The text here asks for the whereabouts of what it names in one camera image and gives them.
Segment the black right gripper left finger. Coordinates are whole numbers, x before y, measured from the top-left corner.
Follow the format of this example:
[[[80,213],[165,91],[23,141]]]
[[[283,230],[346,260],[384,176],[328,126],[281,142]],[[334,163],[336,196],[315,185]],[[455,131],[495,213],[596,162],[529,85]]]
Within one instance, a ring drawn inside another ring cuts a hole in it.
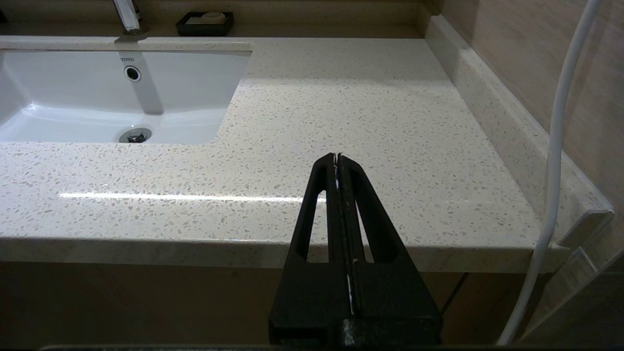
[[[336,155],[326,154],[312,167],[269,316],[272,343],[335,343],[343,320],[351,316],[346,234],[336,166]],[[321,192],[326,193],[326,263],[308,261]]]

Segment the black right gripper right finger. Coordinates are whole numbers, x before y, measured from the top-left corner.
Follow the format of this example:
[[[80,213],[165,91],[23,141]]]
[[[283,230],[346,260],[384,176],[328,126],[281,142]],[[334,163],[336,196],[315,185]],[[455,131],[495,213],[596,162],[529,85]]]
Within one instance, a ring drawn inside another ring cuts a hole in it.
[[[337,156],[351,315],[343,343],[438,343],[442,318],[362,167]]]

